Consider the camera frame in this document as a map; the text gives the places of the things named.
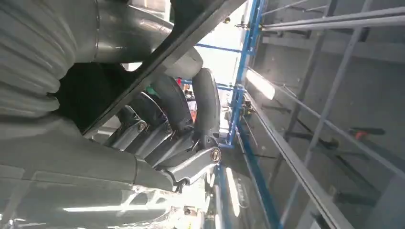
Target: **metal pipe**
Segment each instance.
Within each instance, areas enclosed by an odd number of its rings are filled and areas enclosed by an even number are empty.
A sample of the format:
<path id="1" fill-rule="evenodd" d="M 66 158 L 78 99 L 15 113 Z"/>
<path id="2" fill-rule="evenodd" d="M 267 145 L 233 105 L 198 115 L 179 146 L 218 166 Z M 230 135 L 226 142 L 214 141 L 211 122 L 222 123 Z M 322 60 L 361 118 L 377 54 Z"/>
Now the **metal pipe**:
<path id="1" fill-rule="evenodd" d="M 366 0 L 366 2 L 364 3 L 364 6 L 362 8 L 362 12 L 369 10 L 372 1 L 373 0 Z M 347 44 L 346 50 L 343 54 L 343 59 L 339 65 L 335 80 L 333 81 L 332 87 L 330 89 L 328 98 L 325 103 L 325 106 L 323 107 L 323 110 L 320 114 L 320 118 L 319 118 L 318 124 L 315 128 L 313 138 L 312 138 L 311 142 L 309 143 L 307 155 L 305 156 L 305 160 L 304 160 L 305 166 L 308 165 L 309 160 L 312 156 L 312 149 L 316 146 L 316 144 L 318 142 L 320 132 L 322 131 L 322 128 L 323 128 L 323 124 L 325 123 L 325 120 L 330 113 L 330 109 L 332 108 L 333 100 L 336 96 L 338 88 L 339 88 L 344 76 L 346 75 L 347 66 L 349 65 L 349 62 L 352 59 L 354 47 L 355 47 L 357 41 L 359 40 L 361 33 L 362 33 L 362 28 L 356 28 L 353 32 L 352 37 L 350 38 L 349 43 Z"/>
<path id="2" fill-rule="evenodd" d="M 176 63 L 181 56 L 211 31 L 223 19 L 224 15 L 232 13 L 243 2 L 244 0 L 213 0 L 207 4 L 194 5 L 187 1 L 190 3 L 190 9 L 196 9 L 195 14 L 188 14 L 190 17 L 183 15 L 176 18 L 174 31 L 154 51 L 153 57 L 148 58 L 148 61 L 137 69 L 136 79 L 83 132 L 91 132 L 109 120 L 135 95 L 143 91 L 151 82 L 157 80 L 167 68 Z M 182 6 L 183 4 L 173 4 L 176 12 L 182 12 L 184 9 Z"/>
<path id="3" fill-rule="evenodd" d="M 263 31 L 289 31 L 289 30 L 322 30 L 322 29 L 339 29 L 355 27 L 380 27 L 380 26 L 397 26 L 405 23 L 405 16 L 393 16 L 386 18 L 373 18 L 353 21 L 337 21 L 316 24 L 304 24 L 296 26 L 280 26 L 264 28 Z"/>
<path id="4" fill-rule="evenodd" d="M 403 23 L 405 7 L 263 25 L 263 31 L 372 27 Z"/>
<path id="5" fill-rule="evenodd" d="M 316 11 L 316 10 L 319 10 L 319 9 L 324 9 L 324 8 L 326 8 L 326 7 L 328 7 L 328 6 L 327 6 L 327 5 L 318 6 L 318 7 L 306 9 L 306 10 L 304 10 L 304 11 L 305 11 L 305 12 Z"/>
<path id="6" fill-rule="evenodd" d="M 296 1 L 296 2 L 294 2 L 294 3 L 291 3 L 291 4 L 288 4 L 288 5 L 282 6 L 282 7 L 280 7 L 280 8 L 277 8 L 277 9 L 270 10 L 270 11 L 268 11 L 268 12 L 262 13 L 262 16 L 265 16 L 265 15 L 268 15 L 268 14 L 271 14 L 271 13 L 274 13 L 274 12 L 277 12 L 277 11 L 280 11 L 280 10 L 283 10 L 283 9 L 290 8 L 291 6 L 296 6 L 296 5 L 301 4 L 301 3 L 303 3 L 303 2 L 306 2 L 306 1 L 309 1 L 309 0 Z"/>
<path id="7" fill-rule="evenodd" d="M 218 89 L 211 70 L 202 68 L 192 79 L 192 88 L 197 103 L 194 125 L 194 139 L 199 139 L 199 145 L 204 148 L 212 147 L 210 138 L 219 135 L 221 104 Z"/>
<path id="8" fill-rule="evenodd" d="M 5 74 L 0 113 L 30 120 L 58 109 L 58 100 L 49 94 L 59 90 L 59 80 L 75 62 L 143 61 L 173 27 L 145 11 L 109 0 L 5 0 L 0 8 L 5 34 L 1 44 L 7 47 L 1 52 Z M 190 79 L 202 63 L 193 48 L 164 73 Z"/>
<path id="9" fill-rule="evenodd" d="M 332 16 L 335 12 L 336 5 L 337 5 L 337 0 L 330 0 L 323 16 L 324 17 Z M 307 67 L 305 68 L 305 72 L 304 72 L 304 76 L 303 76 L 304 80 L 303 80 L 302 86 L 298 92 L 297 98 L 300 101 L 303 101 L 305 98 L 305 94 L 307 92 L 309 83 L 310 83 L 313 73 L 315 71 L 315 67 L 318 62 L 318 58 L 321 54 L 321 49 L 322 49 L 323 43 L 325 41 L 325 36 L 326 36 L 326 31 L 319 31 L 317 34 L 314 47 L 312 48 L 312 51 L 308 58 Z M 300 111 L 301 111 L 301 106 L 299 104 L 295 103 L 293 112 L 291 114 L 291 120 L 290 120 L 290 123 L 288 124 L 286 133 L 289 133 L 293 130 L 295 123 L 297 122 L 298 114 Z M 289 136 L 284 135 L 284 138 L 288 142 Z"/>
<path id="10" fill-rule="evenodd" d="M 308 9 L 306 9 L 306 8 L 303 8 L 303 7 L 298 7 L 298 6 L 292 6 L 292 7 L 290 7 L 290 9 L 292 9 L 292 10 L 298 10 L 298 11 L 301 11 L 301 12 L 312 12 L 312 13 L 323 13 L 323 11 L 320 11 L 320 10 L 313 10 L 313 9 L 310 9 L 311 11 L 307 11 Z"/>
<path id="11" fill-rule="evenodd" d="M 311 198 L 321 215 L 324 217 L 328 225 L 333 229 L 353 229 L 353 226 L 347 221 L 338 207 L 332 202 L 329 195 L 304 166 L 298 155 L 288 145 L 284 138 L 277 132 L 276 128 L 272 125 L 267 116 L 254 102 L 251 95 L 249 93 L 246 93 L 246 97 L 251 101 L 252 107 L 256 111 L 255 114 L 257 114 L 257 117 L 265 128 L 267 134 L 274 141 L 276 147 L 280 151 L 280 154 L 284 157 L 287 165 L 296 175 L 297 180 L 306 190 L 309 197 Z"/>
<path id="12" fill-rule="evenodd" d="M 151 84 L 162 102 L 161 108 L 165 111 L 173 130 L 184 133 L 194 126 L 186 97 L 177 82 L 166 75 Z"/>
<path id="13" fill-rule="evenodd" d="M 171 136 L 172 133 L 169 122 L 166 121 L 150 133 L 136 138 L 125 151 L 144 159 Z"/>
<path id="14" fill-rule="evenodd" d="M 288 96 L 291 100 L 294 102 L 300 104 L 303 108 L 305 108 L 309 113 L 313 114 L 315 117 L 320 118 L 320 114 L 317 113 L 316 111 L 312 110 L 310 107 L 308 107 L 306 104 L 301 102 L 299 99 L 291 95 L 289 92 L 284 91 L 282 87 L 279 87 L 278 85 L 271 83 L 270 84 L 280 92 L 284 93 L 286 96 Z M 405 166 L 399 163 L 398 161 L 390 160 L 388 157 L 386 157 L 384 154 L 381 154 L 375 150 L 372 150 L 362 142 L 358 141 L 356 138 L 351 136 L 350 134 L 346 133 L 344 130 L 338 128 L 335 124 L 333 124 L 329 120 L 325 120 L 325 124 L 329 126 L 332 130 L 336 131 L 338 134 L 342 135 L 344 138 L 346 138 L 349 142 L 351 142 L 353 145 L 357 146 L 359 149 L 367 153 L 370 157 L 375 159 L 376 161 L 380 162 L 384 166 L 386 166 L 388 169 L 405 179 Z"/>
<path id="15" fill-rule="evenodd" d="M 208 45 L 208 44 L 197 43 L 195 46 L 203 47 L 203 48 L 209 48 L 209 49 L 218 49 L 218 50 L 223 50 L 223 51 L 230 51 L 230 52 L 237 52 L 237 53 L 241 52 L 238 49 L 228 49 L 228 48 L 223 48 L 223 47 L 218 47 L 218 46 L 213 46 L 213 45 Z"/>

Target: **silver metal part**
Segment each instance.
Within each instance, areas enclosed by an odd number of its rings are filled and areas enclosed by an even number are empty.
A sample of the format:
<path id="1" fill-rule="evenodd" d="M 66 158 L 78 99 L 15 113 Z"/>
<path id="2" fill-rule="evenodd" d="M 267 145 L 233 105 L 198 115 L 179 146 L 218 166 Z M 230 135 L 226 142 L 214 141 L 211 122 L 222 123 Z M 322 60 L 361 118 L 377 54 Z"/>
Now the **silver metal part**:
<path id="1" fill-rule="evenodd" d="M 196 152 L 182 163 L 166 168 L 175 182 L 186 179 L 188 184 L 194 183 L 208 168 L 214 167 L 221 160 L 221 151 L 217 147 Z"/>
<path id="2" fill-rule="evenodd" d="M 166 139 L 162 144 L 160 144 L 153 152 L 151 152 L 145 160 L 152 167 L 156 167 L 161 162 L 169 159 L 170 157 L 192 148 L 192 132 L 183 135 L 178 139 Z"/>
<path id="3" fill-rule="evenodd" d="M 117 131 L 121 132 L 120 136 L 110 145 L 121 151 L 125 150 L 129 144 L 147 127 L 145 121 L 140 120 L 137 123 L 125 127 L 122 125 Z"/>
<path id="4" fill-rule="evenodd" d="M 130 152 L 140 158 L 146 158 L 153 150 L 155 150 L 160 144 L 163 143 L 170 135 L 172 130 L 170 129 L 169 122 L 165 122 L 158 128 L 151 131 L 146 137 L 140 136 L 136 142 L 132 142 L 125 151 Z"/>

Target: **bolt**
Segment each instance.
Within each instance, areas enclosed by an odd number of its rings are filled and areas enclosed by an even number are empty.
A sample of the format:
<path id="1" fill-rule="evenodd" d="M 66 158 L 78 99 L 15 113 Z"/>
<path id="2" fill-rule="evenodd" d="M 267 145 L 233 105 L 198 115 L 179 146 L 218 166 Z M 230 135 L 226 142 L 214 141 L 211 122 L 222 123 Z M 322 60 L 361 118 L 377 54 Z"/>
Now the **bolt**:
<path id="1" fill-rule="evenodd" d="M 213 149 L 213 151 L 211 152 L 211 159 L 215 162 L 221 159 L 221 152 L 219 151 L 219 149 Z"/>
<path id="2" fill-rule="evenodd" d="M 166 133 L 168 133 L 168 134 L 171 133 L 171 127 L 170 127 L 170 125 L 167 125 L 167 126 L 166 126 L 165 131 L 166 131 Z"/>
<path id="3" fill-rule="evenodd" d="M 146 124 L 145 124 L 145 123 L 140 123 L 139 126 L 138 126 L 139 132 L 142 132 L 145 128 L 146 128 Z"/>

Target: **gray metal bar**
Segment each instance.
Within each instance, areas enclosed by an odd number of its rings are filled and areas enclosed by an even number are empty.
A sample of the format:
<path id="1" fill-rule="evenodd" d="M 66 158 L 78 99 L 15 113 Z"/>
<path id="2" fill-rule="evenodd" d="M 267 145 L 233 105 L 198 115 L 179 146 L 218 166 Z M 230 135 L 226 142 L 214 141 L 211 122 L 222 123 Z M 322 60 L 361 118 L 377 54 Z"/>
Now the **gray metal bar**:
<path id="1" fill-rule="evenodd" d="M 290 92 L 293 96 L 297 96 L 291 89 L 289 89 L 286 85 L 283 85 L 284 86 L 284 88 L 288 91 L 288 92 Z"/>
<path id="2" fill-rule="evenodd" d="M 271 14 L 271 13 L 274 13 L 274 12 L 277 12 L 277 11 L 280 11 L 280 10 L 283 10 L 283 9 L 287 9 L 287 8 L 289 8 L 289 7 L 291 7 L 291 6 L 296 6 L 296 5 L 301 4 L 301 3 L 303 3 L 303 2 L 306 2 L 306 1 L 308 1 L 308 0 L 296 1 L 296 2 L 294 2 L 294 3 L 291 3 L 291 4 L 288 4 L 288 5 L 282 6 L 282 7 L 280 7 L 280 8 L 277 8 L 277 9 L 270 10 L 270 11 L 268 11 L 268 12 L 262 13 L 262 16 L 265 16 L 265 15 L 268 15 L 268 14 Z"/>
<path id="3" fill-rule="evenodd" d="M 280 26 L 272 28 L 263 28 L 262 31 L 290 31 L 290 30 L 323 30 L 355 27 L 379 27 L 379 26 L 397 26 L 405 23 L 405 16 L 393 16 L 385 18 L 372 18 L 353 21 L 338 21 L 316 24 Z"/>
<path id="4" fill-rule="evenodd" d="M 320 118 L 320 114 L 317 113 L 316 111 L 312 110 L 310 107 L 305 105 L 303 102 L 301 102 L 299 99 L 291 95 L 289 92 L 284 91 L 282 87 L 279 87 L 271 82 L 269 82 L 275 89 L 279 90 L 280 92 L 284 93 L 286 96 L 288 96 L 291 100 L 294 102 L 300 104 L 303 108 L 305 108 L 308 112 L 313 114 L 315 117 Z M 358 141 L 356 138 L 351 136 L 350 134 L 346 133 L 344 130 L 338 128 L 335 124 L 333 124 L 329 120 L 325 120 L 325 124 L 329 126 L 332 130 L 336 131 L 338 134 L 346 138 L 349 142 L 351 142 L 353 145 L 364 151 L 366 154 L 368 154 L 370 157 L 372 157 L 374 160 L 380 162 L 384 166 L 386 166 L 388 169 L 396 173 L 398 176 L 401 178 L 405 179 L 405 164 L 402 165 L 395 160 L 391 160 L 390 157 L 386 156 L 384 153 L 377 152 L 373 149 L 371 149 L 369 146 L 365 145 L 364 143 Z"/>
<path id="5" fill-rule="evenodd" d="M 292 10 L 298 10 L 298 11 L 301 11 L 301 12 L 304 12 L 304 13 L 305 13 L 305 12 L 323 13 L 323 11 L 314 10 L 313 8 L 311 8 L 311 9 L 306 9 L 306 8 L 298 7 L 298 6 L 291 6 L 290 9 L 292 9 Z"/>
<path id="6" fill-rule="evenodd" d="M 325 10 L 323 16 L 324 17 L 330 17 L 333 15 L 335 9 L 336 9 L 336 5 L 337 5 L 337 0 L 330 0 L 327 9 Z M 309 83 L 311 81 L 312 75 L 315 71 L 315 66 L 317 63 L 317 60 L 319 58 L 319 55 L 321 54 L 321 50 L 322 50 L 322 46 L 323 43 L 325 41 L 325 35 L 326 35 L 326 31 L 319 31 L 317 34 L 317 38 L 315 40 L 315 44 L 314 47 L 312 48 L 312 51 L 309 55 L 309 59 L 307 62 L 307 67 L 305 69 L 305 73 L 304 73 L 304 81 L 302 82 L 302 86 L 301 89 L 298 92 L 298 99 L 300 101 L 304 100 L 305 94 L 307 92 L 307 89 L 309 87 Z M 287 131 L 284 134 L 284 139 L 288 142 L 290 137 L 288 135 L 286 135 L 286 133 L 292 132 L 295 123 L 297 122 L 297 118 L 298 118 L 298 114 L 301 111 L 301 106 L 298 103 L 295 103 L 294 105 L 294 109 L 293 112 L 291 114 L 291 119 L 290 119 L 290 123 L 288 124 L 288 128 Z M 272 187 L 274 184 L 274 180 L 276 179 L 276 176 L 280 170 L 281 167 L 281 163 L 283 163 L 283 158 L 278 156 L 273 172 L 272 172 L 272 176 L 271 179 L 269 181 L 269 186 Z"/>
<path id="7" fill-rule="evenodd" d="M 363 8 L 362 8 L 362 12 L 367 11 L 369 9 L 372 1 L 373 0 L 366 0 L 365 1 L 364 5 L 363 5 Z M 335 98 L 337 90 L 338 90 L 338 88 L 339 88 L 339 86 L 340 86 L 340 84 L 341 84 L 341 82 L 342 82 L 342 80 L 343 80 L 343 78 L 345 76 L 347 66 L 349 64 L 349 61 L 351 59 L 351 56 L 352 56 L 352 53 L 353 53 L 353 50 L 354 50 L 354 46 L 356 45 L 357 41 L 359 40 L 361 33 L 362 33 L 362 28 L 361 27 L 356 28 L 354 30 L 354 32 L 353 32 L 352 37 L 350 38 L 350 41 L 349 41 L 347 47 L 346 47 L 346 50 L 345 50 L 344 55 L 343 55 L 342 62 L 340 64 L 339 68 L 338 68 L 338 72 L 336 73 L 335 80 L 333 81 L 332 88 L 330 89 L 330 92 L 329 92 L 328 98 L 326 100 L 325 106 L 324 106 L 324 108 L 323 108 L 323 110 L 321 112 L 317 127 L 315 128 L 313 138 L 312 138 L 311 142 L 309 143 L 307 153 L 306 153 L 305 159 L 304 159 L 304 166 L 305 167 L 308 166 L 309 161 L 310 161 L 310 159 L 312 157 L 312 154 L 313 154 L 312 149 L 318 143 L 320 132 L 321 132 L 321 130 L 323 128 L 323 125 L 325 123 L 325 120 L 326 120 L 327 116 L 329 115 L 330 109 L 331 109 L 332 104 L 333 104 L 333 99 Z M 292 206 L 292 204 L 294 202 L 295 196 L 297 195 L 298 187 L 299 187 L 299 183 L 296 182 L 294 184 L 294 187 L 293 187 L 292 191 L 291 191 L 290 198 L 287 201 L 287 205 L 286 205 L 286 207 L 284 209 L 284 212 L 283 212 L 283 215 L 282 215 L 281 219 L 285 220 L 288 217 L 289 211 L 290 211 L 291 206 Z"/>
<path id="8" fill-rule="evenodd" d="M 267 134 L 274 141 L 277 148 L 280 150 L 281 155 L 284 157 L 287 165 L 291 168 L 297 177 L 297 180 L 308 193 L 309 197 L 324 217 L 328 225 L 332 229 L 353 229 L 354 227 L 343 216 L 338 207 L 332 202 L 329 195 L 319 185 L 313 175 L 301 162 L 300 158 L 288 145 L 284 138 L 277 132 L 276 128 L 272 125 L 263 111 L 254 102 L 249 93 L 245 93 L 246 97 L 250 99 L 252 107 L 267 131 Z"/>
<path id="9" fill-rule="evenodd" d="M 404 22 L 405 7 L 263 25 L 263 31 L 372 27 Z"/>
<path id="10" fill-rule="evenodd" d="M 327 8 L 327 7 L 328 7 L 327 5 L 318 6 L 318 7 L 306 9 L 306 10 L 304 10 L 304 11 L 305 11 L 305 12 L 310 12 L 310 11 L 314 11 L 314 10 L 324 9 L 324 8 Z"/>

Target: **fluorescent light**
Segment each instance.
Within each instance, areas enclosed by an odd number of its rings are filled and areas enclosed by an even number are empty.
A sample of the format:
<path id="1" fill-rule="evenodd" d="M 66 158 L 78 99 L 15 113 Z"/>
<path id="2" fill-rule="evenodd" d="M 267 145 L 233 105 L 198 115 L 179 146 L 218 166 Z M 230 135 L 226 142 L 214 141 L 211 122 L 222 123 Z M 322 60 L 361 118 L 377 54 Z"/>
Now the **fluorescent light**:
<path id="1" fill-rule="evenodd" d="M 236 184 L 234 180 L 234 175 L 232 174 L 231 168 L 226 168 L 226 177 L 228 178 L 229 192 L 231 193 L 232 207 L 234 208 L 234 214 L 236 217 L 239 216 L 239 199 L 238 192 L 236 190 Z"/>
<path id="2" fill-rule="evenodd" d="M 68 212 L 96 212 L 96 211 L 143 211 L 143 210 L 165 210 L 167 204 L 147 204 L 147 205 L 118 205 L 102 207 L 84 207 L 84 208 L 64 208 Z"/>
<path id="3" fill-rule="evenodd" d="M 211 181 L 210 181 L 210 187 L 214 186 L 214 181 L 215 181 L 215 173 L 211 176 Z"/>
<path id="4" fill-rule="evenodd" d="M 248 69 L 246 72 L 246 77 L 249 82 L 253 84 L 253 86 L 255 86 L 256 89 L 258 89 L 266 98 L 270 100 L 274 98 L 276 90 L 268 80 L 263 78 L 263 76 Z"/>
<path id="5" fill-rule="evenodd" d="M 222 228 L 222 223 L 221 220 L 219 219 L 218 214 L 215 215 L 215 229 L 221 229 Z"/>

